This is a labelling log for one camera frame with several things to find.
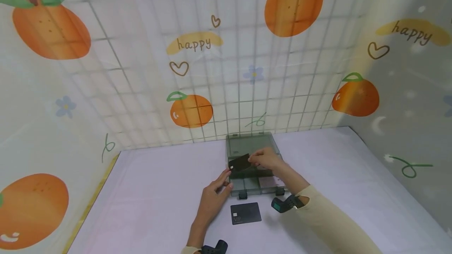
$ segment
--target orange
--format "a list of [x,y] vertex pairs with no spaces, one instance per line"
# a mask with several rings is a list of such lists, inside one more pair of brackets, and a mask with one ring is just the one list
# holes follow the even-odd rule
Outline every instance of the orange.
[[343,80],[347,82],[333,97],[333,109],[355,117],[365,117],[377,110],[380,97],[372,82],[359,73],[351,73]]
[[14,8],[13,22],[24,43],[45,58],[77,59],[91,47],[86,26],[63,5]]
[[213,108],[209,100],[199,95],[185,95],[180,91],[171,93],[166,99],[174,101],[170,115],[173,122],[181,127],[202,127],[213,116]]
[[64,7],[64,0],[0,0],[15,7],[13,23],[18,35],[36,54],[66,60],[84,57],[91,37],[84,23]]
[[1,192],[0,249],[23,249],[48,237],[69,203],[65,183],[51,174],[32,174]]
[[298,35],[315,22],[322,5],[323,0],[267,0],[265,23],[279,37]]

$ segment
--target transparent plastic case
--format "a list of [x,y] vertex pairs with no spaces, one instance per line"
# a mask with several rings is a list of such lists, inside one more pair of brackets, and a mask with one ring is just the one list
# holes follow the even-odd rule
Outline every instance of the transparent plastic case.
[[[230,134],[226,137],[227,161],[245,154],[252,154],[258,149],[272,147],[282,159],[276,142],[270,132]],[[232,197],[246,198],[248,195],[271,194],[283,195],[286,191],[284,183],[273,176],[272,171],[263,167],[251,167],[244,171],[232,173],[230,182],[234,184]]]

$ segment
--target black wrist device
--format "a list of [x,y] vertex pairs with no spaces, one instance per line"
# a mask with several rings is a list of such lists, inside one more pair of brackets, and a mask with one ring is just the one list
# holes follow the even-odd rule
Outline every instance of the black wrist device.
[[280,213],[287,212],[288,210],[290,210],[292,208],[300,209],[303,206],[304,206],[303,202],[301,202],[301,200],[295,195],[289,196],[284,201],[275,197],[275,198],[273,198],[273,201],[272,201],[273,209],[277,210]]
[[200,249],[201,254],[225,254],[227,250],[227,243],[224,240],[218,240],[215,248],[204,245]]

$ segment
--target beige sleeve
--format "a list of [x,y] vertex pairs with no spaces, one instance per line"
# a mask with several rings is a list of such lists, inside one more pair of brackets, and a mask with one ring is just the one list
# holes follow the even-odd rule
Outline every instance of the beige sleeve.
[[334,254],[382,254],[359,225],[312,185],[297,196],[309,198],[297,214]]
[[180,254],[194,254],[197,251],[200,252],[200,249],[198,249],[196,247],[185,246],[184,249],[182,249],[182,252]]

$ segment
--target pink surface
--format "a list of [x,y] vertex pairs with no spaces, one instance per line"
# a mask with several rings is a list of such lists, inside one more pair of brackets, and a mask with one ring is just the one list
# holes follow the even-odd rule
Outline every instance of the pink surface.
[[[274,138],[283,158],[351,216],[384,253],[427,249],[425,253],[436,254],[452,246],[351,129]],[[224,140],[123,151],[69,254],[179,253],[202,189],[225,166]],[[214,246],[223,239],[232,254],[329,253],[293,213],[273,210],[272,198],[229,198],[205,243]],[[230,206],[250,202],[259,203],[262,222],[232,225]]]

